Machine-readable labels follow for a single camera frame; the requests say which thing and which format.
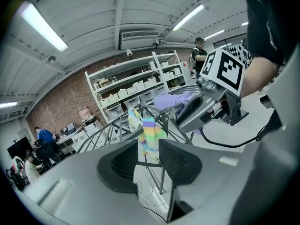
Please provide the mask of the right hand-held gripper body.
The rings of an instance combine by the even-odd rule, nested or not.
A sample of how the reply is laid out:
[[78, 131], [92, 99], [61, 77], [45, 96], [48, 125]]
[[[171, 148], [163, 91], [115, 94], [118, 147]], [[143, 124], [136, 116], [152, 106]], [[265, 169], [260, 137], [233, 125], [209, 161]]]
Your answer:
[[217, 117], [231, 126], [248, 115], [241, 110], [240, 93], [244, 72], [243, 63], [226, 50], [217, 48], [207, 55], [197, 80], [199, 95], [206, 95], [217, 102], [227, 102], [227, 106], [214, 118]]

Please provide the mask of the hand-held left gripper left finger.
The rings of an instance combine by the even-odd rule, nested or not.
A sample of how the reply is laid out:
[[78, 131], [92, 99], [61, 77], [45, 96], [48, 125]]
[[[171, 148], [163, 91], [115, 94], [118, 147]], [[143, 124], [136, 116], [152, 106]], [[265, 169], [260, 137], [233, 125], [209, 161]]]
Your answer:
[[139, 203], [137, 162], [137, 140], [79, 153], [41, 175], [24, 195], [47, 224], [162, 225]]

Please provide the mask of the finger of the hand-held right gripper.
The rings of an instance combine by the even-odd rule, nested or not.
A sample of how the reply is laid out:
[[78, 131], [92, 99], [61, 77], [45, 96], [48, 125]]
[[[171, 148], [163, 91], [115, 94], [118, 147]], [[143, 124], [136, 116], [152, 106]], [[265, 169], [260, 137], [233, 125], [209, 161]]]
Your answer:
[[217, 114], [209, 114], [217, 101], [206, 95], [194, 95], [176, 119], [176, 126], [183, 133], [192, 132], [212, 121]]

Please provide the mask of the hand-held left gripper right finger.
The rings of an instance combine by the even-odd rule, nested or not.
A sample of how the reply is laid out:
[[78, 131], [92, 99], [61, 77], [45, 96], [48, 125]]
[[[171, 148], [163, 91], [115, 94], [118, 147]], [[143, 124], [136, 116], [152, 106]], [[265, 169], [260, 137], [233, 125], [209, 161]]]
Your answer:
[[159, 140], [159, 159], [172, 181], [170, 225], [230, 225], [253, 167], [257, 144], [242, 153]]

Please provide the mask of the purple printed shirt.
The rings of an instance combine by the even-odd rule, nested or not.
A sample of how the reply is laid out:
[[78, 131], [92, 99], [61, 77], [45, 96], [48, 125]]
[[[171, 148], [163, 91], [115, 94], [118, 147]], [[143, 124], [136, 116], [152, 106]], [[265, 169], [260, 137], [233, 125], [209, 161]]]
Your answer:
[[183, 93], [177, 94], [162, 93], [153, 99], [153, 103], [154, 107], [159, 110], [178, 106], [175, 114], [176, 116], [179, 116], [183, 108], [194, 95], [195, 93], [191, 93], [190, 91], [185, 91]]

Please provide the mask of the grey metal drying rack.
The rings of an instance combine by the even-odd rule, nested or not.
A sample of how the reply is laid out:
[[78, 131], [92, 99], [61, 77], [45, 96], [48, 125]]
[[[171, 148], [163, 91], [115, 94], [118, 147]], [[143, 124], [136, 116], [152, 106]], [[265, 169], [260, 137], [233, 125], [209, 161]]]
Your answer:
[[[140, 103], [136, 107], [138, 108], [139, 113], [143, 117], [143, 114], [147, 114], [151, 117], [153, 117], [155, 124], [159, 124], [161, 128], [166, 132], [167, 135], [170, 135], [172, 138], [175, 139], [175, 141], [178, 141], [178, 139], [182, 139], [185, 144], [193, 145], [192, 140], [194, 137], [194, 132], [191, 133], [191, 136], [188, 137], [185, 133], [180, 132], [181, 135], [177, 135], [175, 132], [171, 131], [169, 129], [169, 123], [172, 123], [176, 129], [178, 129], [177, 125], [175, 124], [176, 119], [176, 113], [179, 110], [182, 110], [182, 106], [180, 104], [176, 106], [170, 106], [166, 109], [158, 109], [152, 106], [154, 102], [149, 101], [146, 103]], [[113, 119], [111, 123], [106, 125], [105, 127], [101, 128], [100, 130], [96, 131], [93, 135], [84, 138], [83, 141], [79, 142], [79, 145], [75, 148], [75, 151], [77, 154], [81, 152], [86, 152], [88, 150], [94, 150], [98, 148], [97, 143], [101, 137], [101, 135], [104, 135], [104, 143], [100, 145], [107, 146], [111, 144], [112, 141], [126, 141], [135, 139], [138, 136], [140, 136], [143, 132], [142, 126], [138, 126], [138, 128], [134, 129], [133, 132], [130, 131], [128, 128], [123, 127], [123, 123], [129, 121], [128, 113], [125, 112], [118, 116], [117, 118]], [[142, 162], [142, 165], [148, 169], [148, 172], [153, 179], [155, 185], [159, 189], [159, 194], [163, 194], [163, 185], [165, 180], [165, 169], [161, 168], [161, 179], [160, 182], [158, 182], [155, 179], [155, 176], [153, 175], [153, 172], [150, 170], [151, 167], [162, 167], [160, 160], [157, 159], [157, 164], [155, 163], [148, 163], [147, 162], [147, 156], [144, 155], [144, 162]]]

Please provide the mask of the rainbow striped garment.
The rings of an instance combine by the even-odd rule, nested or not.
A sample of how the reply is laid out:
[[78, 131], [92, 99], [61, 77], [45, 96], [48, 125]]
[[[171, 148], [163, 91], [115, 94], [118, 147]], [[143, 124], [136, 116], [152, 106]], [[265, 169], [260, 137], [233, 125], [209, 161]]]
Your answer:
[[159, 158], [159, 139], [167, 138], [166, 132], [156, 125], [153, 117], [143, 118], [134, 108], [130, 108], [127, 114], [130, 131], [134, 132], [139, 128], [142, 129], [142, 132], [137, 136], [139, 144], [142, 147], [142, 154], [149, 155], [152, 163], [157, 164]]

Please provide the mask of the person's right forearm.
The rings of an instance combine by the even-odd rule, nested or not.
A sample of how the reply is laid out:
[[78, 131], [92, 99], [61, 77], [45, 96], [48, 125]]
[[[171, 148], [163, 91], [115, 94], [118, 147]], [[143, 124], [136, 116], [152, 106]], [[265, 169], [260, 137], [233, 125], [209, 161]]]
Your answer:
[[244, 73], [240, 97], [245, 98], [263, 89], [278, 74], [279, 65], [263, 57], [256, 57]]

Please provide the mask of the person's right hand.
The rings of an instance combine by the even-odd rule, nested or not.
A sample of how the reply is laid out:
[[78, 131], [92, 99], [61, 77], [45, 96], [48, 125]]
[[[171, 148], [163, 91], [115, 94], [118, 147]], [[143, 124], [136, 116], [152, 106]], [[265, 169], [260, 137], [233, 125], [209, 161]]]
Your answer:
[[227, 106], [227, 102], [225, 100], [219, 101], [215, 103], [210, 109], [207, 110], [209, 114], [217, 114], [220, 110]]

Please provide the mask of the dark glass partition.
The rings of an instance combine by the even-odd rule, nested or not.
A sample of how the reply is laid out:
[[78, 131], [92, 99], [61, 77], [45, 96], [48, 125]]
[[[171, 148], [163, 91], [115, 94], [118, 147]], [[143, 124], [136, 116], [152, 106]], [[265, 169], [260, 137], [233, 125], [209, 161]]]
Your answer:
[[246, 33], [236, 35], [221, 41], [215, 42], [214, 48], [222, 48], [237, 58], [242, 63], [247, 63], [247, 50], [245, 49], [246, 44]]

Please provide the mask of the white drawer cabinet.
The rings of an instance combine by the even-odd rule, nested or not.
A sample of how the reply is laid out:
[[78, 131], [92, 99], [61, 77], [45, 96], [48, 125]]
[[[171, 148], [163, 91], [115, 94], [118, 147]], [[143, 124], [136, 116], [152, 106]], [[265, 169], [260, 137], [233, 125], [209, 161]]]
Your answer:
[[82, 144], [88, 139], [88, 135], [86, 134], [85, 131], [81, 131], [77, 134], [75, 134], [74, 136], [72, 136], [72, 141], [73, 141], [73, 149], [77, 152], [80, 147], [82, 146]]

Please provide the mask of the black office chair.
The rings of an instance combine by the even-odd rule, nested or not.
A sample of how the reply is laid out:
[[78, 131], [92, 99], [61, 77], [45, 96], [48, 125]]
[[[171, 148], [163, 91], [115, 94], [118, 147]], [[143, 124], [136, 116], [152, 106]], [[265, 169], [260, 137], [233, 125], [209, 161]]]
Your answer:
[[61, 162], [60, 156], [54, 151], [53, 146], [49, 142], [45, 142], [43, 139], [38, 139], [35, 141], [36, 156], [43, 160], [44, 164], [52, 167]]

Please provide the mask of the white office desk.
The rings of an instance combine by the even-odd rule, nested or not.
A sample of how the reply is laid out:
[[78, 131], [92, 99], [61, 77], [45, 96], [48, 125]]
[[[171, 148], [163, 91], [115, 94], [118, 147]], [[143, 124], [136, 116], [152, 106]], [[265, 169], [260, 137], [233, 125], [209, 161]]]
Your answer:
[[57, 141], [57, 145], [59, 146], [59, 149], [66, 148], [67, 147], [66, 141], [72, 139], [72, 137], [75, 136], [76, 134], [78, 134], [81, 130], [82, 130], [82, 127], [79, 127], [75, 132], [71, 133], [70, 135], [60, 138]]

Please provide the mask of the person's black t-shirt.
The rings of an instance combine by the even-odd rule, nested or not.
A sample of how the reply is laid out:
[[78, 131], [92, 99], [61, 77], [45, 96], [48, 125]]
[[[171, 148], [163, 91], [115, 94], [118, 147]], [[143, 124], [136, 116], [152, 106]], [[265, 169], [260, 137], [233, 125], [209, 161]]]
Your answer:
[[283, 65], [300, 44], [300, 0], [246, 0], [247, 50]]

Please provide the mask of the white printer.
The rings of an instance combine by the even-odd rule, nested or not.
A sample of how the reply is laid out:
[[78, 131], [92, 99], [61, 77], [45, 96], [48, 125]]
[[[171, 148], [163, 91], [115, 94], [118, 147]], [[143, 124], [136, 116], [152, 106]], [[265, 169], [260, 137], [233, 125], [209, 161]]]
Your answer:
[[102, 127], [102, 123], [98, 120], [98, 118], [94, 117], [90, 120], [86, 120], [84, 123], [83, 123], [83, 129], [85, 132], [88, 132], [92, 129], [95, 129], [95, 128], [101, 128]]

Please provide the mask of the patterned office chair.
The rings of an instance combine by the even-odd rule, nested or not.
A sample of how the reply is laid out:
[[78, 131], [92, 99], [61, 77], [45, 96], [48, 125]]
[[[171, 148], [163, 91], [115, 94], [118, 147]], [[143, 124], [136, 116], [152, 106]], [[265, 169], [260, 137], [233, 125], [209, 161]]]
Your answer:
[[25, 162], [15, 156], [11, 164], [11, 168], [6, 170], [7, 176], [18, 190], [23, 191], [30, 183], [25, 172]]

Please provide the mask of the row of cream storage boxes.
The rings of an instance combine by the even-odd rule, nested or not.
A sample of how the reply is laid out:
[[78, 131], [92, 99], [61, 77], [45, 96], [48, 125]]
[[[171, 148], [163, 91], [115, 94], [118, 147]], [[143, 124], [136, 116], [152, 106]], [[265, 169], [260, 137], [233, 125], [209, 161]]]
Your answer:
[[164, 73], [163, 76], [159, 73], [148, 73], [121, 82], [113, 82], [107, 85], [106, 89], [103, 88], [97, 92], [98, 100], [102, 107], [107, 107], [113, 103], [129, 98], [132, 95], [161, 85], [164, 79], [169, 81], [172, 78], [174, 78], [173, 72]]

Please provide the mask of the pink gift bag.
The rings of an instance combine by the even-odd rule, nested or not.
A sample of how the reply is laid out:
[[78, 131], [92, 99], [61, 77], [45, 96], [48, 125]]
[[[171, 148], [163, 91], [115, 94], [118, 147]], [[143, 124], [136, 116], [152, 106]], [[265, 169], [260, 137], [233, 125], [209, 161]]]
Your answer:
[[82, 109], [79, 111], [79, 115], [82, 119], [82, 122], [86, 121], [90, 116], [91, 116], [91, 113], [90, 113], [90, 110], [88, 107]]

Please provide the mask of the black monitor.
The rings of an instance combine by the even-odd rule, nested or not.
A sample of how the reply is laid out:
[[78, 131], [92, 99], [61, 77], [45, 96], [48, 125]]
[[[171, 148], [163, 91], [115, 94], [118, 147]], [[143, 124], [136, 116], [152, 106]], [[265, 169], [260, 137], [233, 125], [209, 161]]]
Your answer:
[[26, 159], [26, 151], [33, 151], [27, 137], [23, 137], [19, 141], [14, 140], [14, 144], [7, 148], [11, 158], [19, 157], [21, 160]]

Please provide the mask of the white ceiling air conditioner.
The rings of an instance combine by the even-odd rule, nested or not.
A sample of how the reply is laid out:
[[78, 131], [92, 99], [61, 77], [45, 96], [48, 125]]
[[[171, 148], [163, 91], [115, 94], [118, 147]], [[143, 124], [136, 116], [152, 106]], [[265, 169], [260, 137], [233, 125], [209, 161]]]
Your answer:
[[136, 30], [120, 33], [119, 48], [121, 50], [150, 47], [162, 40], [159, 31]]

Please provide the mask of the white metal shelving unit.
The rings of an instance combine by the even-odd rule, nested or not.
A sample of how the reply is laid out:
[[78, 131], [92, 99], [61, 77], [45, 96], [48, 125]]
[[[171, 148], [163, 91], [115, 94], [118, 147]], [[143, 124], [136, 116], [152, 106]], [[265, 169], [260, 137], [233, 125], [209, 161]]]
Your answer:
[[165, 92], [170, 92], [181, 86], [191, 84], [191, 79], [188, 75], [188, 63], [181, 61], [176, 51], [167, 54], [156, 54], [153, 52], [151, 56], [111, 65], [91, 74], [86, 72], [85, 77], [105, 122], [110, 123], [116, 117], [112, 120], [107, 119], [104, 113], [105, 107], [102, 107], [98, 100], [98, 91], [101, 91], [103, 88], [106, 89], [106, 86], [113, 82], [120, 83], [126, 79], [132, 79], [136, 76], [140, 77], [148, 73], [159, 73], [163, 76], [167, 72], [173, 72], [174, 78], [169, 81], [164, 79]]

